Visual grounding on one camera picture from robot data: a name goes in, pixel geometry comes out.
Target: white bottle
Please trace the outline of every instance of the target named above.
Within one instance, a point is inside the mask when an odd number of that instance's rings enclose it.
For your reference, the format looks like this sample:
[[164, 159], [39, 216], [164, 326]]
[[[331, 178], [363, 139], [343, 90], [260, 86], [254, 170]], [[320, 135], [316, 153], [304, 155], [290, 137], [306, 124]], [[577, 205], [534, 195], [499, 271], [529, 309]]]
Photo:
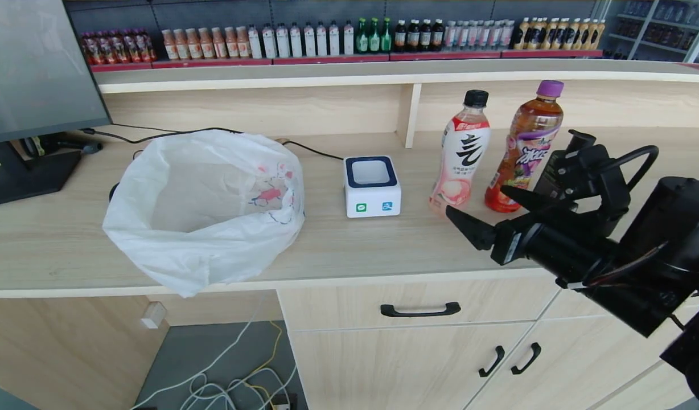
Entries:
[[251, 24], [248, 27], [248, 43], [251, 45], [251, 54], [254, 58], [263, 58], [261, 55], [261, 36], [256, 27]]
[[[488, 93], [466, 93], [463, 109], [446, 125], [441, 140], [441, 173], [430, 194], [430, 209], [445, 218], [446, 207], [463, 210], [471, 197], [471, 181], [488, 147], [491, 128], [484, 115]], [[479, 187], [482, 195], [484, 187]]]
[[355, 26], [352, 25], [350, 20], [344, 26], [344, 54], [355, 54]]
[[490, 37], [488, 37], [488, 48], [491, 50], [496, 49], [497, 45], [499, 44], [499, 40], [501, 39], [502, 22], [502, 20], [499, 20], [494, 23], [494, 26], [491, 30], [491, 35]]
[[287, 58], [290, 54], [289, 48], [289, 31], [284, 26], [284, 23], [279, 23], [276, 28], [276, 42], [279, 46], [279, 57]]
[[292, 57], [302, 57], [302, 30], [298, 28], [296, 23], [291, 24], [289, 37], [291, 37]]
[[322, 26], [322, 21], [316, 26], [316, 54], [327, 55], [327, 29]]
[[461, 39], [461, 31], [463, 30], [463, 20], [456, 21], [456, 34], [453, 36], [453, 47], [459, 47], [458, 40]]
[[476, 46], [476, 39], [477, 39], [477, 28], [476, 28], [476, 21], [471, 21], [468, 24], [468, 42], [466, 43], [467, 49], [473, 50]]
[[506, 50], [511, 44], [511, 35], [514, 32], [514, 20], [506, 20], [506, 25], [501, 31], [501, 42], [499, 44], [500, 48]]
[[446, 49], [453, 47], [454, 37], [456, 37], [456, 21], [448, 21], [448, 26], [446, 26], [445, 43]]
[[492, 20], [484, 21], [484, 26], [482, 26], [482, 34], [479, 37], [479, 47], [485, 49], [488, 44], [488, 34], [491, 33], [491, 25], [494, 22]]
[[314, 28], [310, 22], [306, 22], [305, 27], [306, 57], [316, 57], [316, 41], [314, 38]]
[[329, 25], [329, 55], [339, 55], [339, 27], [334, 20]]
[[461, 25], [461, 31], [458, 35], [458, 48], [459, 49], [465, 49], [466, 45], [468, 44], [468, 31], [469, 31], [469, 26], [468, 26], [468, 21], [464, 21]]
[[476, 21], [476, 49], [480, 50], [484, 48], [484, 43], [482, 43], [482, 33], [484, 33], [484, 21]]
[[276, 39], [274, 39], [274, 29], [269, 23], [264, 25], [264, 30], [261, 31], [264, 37], [264, 49], [266, 49], [266, 58], [276, 58]]

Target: orange bottle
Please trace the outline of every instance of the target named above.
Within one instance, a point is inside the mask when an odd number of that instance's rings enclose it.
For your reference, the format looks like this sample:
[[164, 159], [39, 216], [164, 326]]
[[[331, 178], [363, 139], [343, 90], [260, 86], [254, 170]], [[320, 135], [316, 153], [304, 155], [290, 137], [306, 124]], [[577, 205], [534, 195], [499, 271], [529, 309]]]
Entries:
[[236, 36], [235, 28], [225, 28], [225, 44], [228, 45], [228, 55], [230, 55], [231, 58], [237, 58], [239, 56], [238, 37]]
[[167, 51], [167, 57], [170, 58], [172, 62], [180, 60], [178, 55], [178, 46], [175, 44], [175, 37], [172, 36], [172, 31], [170, 29], [162, 31], [162, 37], [165, 39], [165, 50]]
[[205, 58], [215, 58], [215, 49], [213, 47], [211, 34], [208, 33], [206, 27], [201, 27], [198, 29], [200, 33], [200, 49], [203, 52]]
[[219, 27], [213, 27], [213, 47], [215, 48], [215, 55], [218, 58], [228, 58], [228, 49], [225, 48], [225, 40], [223, 35], [220, 33]]
[[238, 55], [241, 58], [248, 58], [251, 55], [251, 43], [248, 39], [248, 30], [246, 26], [240, 26], [236, 29], [238, 32]]
[[200, 45], [200, 39], [198, 38], [198, 33], [195, 28], [188, 28], [185, 33], [188, 35], [188, 50], [190, 50], [190, 57], [193, 60], [202, 60], [203, 50]]
[[190, 60], [190, 49], [188, 49], [188, 39], [185, 37], [185, 30], [176, 28], [175, 32], [175, 47], [178, 49], [178, 57], [180, 60]]
[[557, 98], [564, 87], [562, 81], [544, 80], [537, 89], [537, 98], [522, 104], [516, 111], [506, 137], [506, 153], [486, 191], [487, 207], [497, 212], [514, 212], [521, 208], [502, 194], [501, 187], [529, 189], [532, 174], [552, 147], [552, 140], [562, 125], [563, 112]]

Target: drawer handle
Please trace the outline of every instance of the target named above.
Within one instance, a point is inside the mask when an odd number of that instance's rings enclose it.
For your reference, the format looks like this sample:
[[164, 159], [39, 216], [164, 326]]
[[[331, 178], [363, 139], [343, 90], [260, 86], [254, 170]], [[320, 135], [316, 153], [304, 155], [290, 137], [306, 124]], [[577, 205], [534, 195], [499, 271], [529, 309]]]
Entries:
[[429, 317], [429, 316], [450, 316], [461, 311], [458, 302], [449, 302], [444, 311], [428, 311], [425, 313], [401, 313], [394, 309], [393, 305], [380, 305], [380, 313], [387, 317]]
[[504, 348], [501, 346], [496, 347], [496, 361], [491, 365], [490, 368], [488, 368], [488, 371], [485, 371], [484, 369], [480, 368], [479, 369], [479, 376], [481, 377], [488, 377], [492, 371], [496, 368], [496, 366], [501, 363], [501, 360], [504, 358], [505, 352]]
[[529, 367], [529, 365], [531, 365], [532, 363], [534, 363], [534, 361], [537, 360], [537, 358], [539, 357], [540, 353], [542, 353], [542, 347], [541, 347], [541, 346], [539, 345], [539, 343], [537, 343], [537, 342], [532, 343], [532, 347], [531, 347], [531, 348], [532, 348], [532, 358], [529, 359], [529, 361], [526, 363], [526, 365], [524, 365], [523, 368], [518, 368], [518, 367], [516, 367], [516, 366], [514, 366], [513, 368], [511, 368], [511, 374], [522, 374], [522, 373], [524, 373], [524, 371], [527, 370], [527, 368]]

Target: pink beverage bottle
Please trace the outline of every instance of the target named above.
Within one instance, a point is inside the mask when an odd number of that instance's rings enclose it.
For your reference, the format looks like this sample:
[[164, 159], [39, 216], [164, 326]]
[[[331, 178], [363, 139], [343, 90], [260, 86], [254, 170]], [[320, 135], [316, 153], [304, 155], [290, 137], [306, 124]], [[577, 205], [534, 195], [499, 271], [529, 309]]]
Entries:
[[491, 129], [484, 115], [488, 93], [466, 92], [463, 109], [453, 117], [441, 140], [441, 173], [430, 194], [430, 209], [446, 217], [446, 207], [464, 210], [471, 197], [471, 180], [488, 147]]

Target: cabinet drawer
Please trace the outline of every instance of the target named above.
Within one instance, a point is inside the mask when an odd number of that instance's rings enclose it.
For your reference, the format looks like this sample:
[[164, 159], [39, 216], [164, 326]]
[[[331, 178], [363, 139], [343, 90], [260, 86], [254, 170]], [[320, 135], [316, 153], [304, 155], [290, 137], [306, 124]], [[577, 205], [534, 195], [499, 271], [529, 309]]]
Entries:
[[[534, 320], [555, 291], [557, 286], [549, 277], [522, 277], [285, 289], [278, 293], [290, 330], [319, 330]], [[449, 302], [458, 303], [460, 311], [428, 317], [388, 317], [380, 312], [381, 305], [391, 305], [400, 313], [439, 312], [446, 310]]]
[[311, 410], [461, 410], [529, 323], [289, 332]]

